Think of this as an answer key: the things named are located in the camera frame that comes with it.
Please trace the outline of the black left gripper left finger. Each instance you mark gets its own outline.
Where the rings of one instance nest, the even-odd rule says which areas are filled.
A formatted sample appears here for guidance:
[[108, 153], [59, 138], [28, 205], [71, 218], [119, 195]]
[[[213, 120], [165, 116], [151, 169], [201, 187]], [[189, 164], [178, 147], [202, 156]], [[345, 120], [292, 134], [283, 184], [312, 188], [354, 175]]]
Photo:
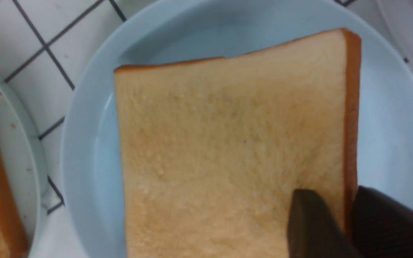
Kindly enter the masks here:
[[290, 258], [360, 258], [338, 227], [321, 196], [313, 190], [292, 192], [288, 220]]

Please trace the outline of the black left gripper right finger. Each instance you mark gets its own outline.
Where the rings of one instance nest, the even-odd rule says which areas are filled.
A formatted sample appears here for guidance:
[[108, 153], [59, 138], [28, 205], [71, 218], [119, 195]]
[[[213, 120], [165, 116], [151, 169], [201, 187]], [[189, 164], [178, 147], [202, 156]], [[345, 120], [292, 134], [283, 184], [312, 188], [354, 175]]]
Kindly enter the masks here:
[[351, 230], [365, 258], [413, 258], [413, 210], [374, 188], [359, 186]]

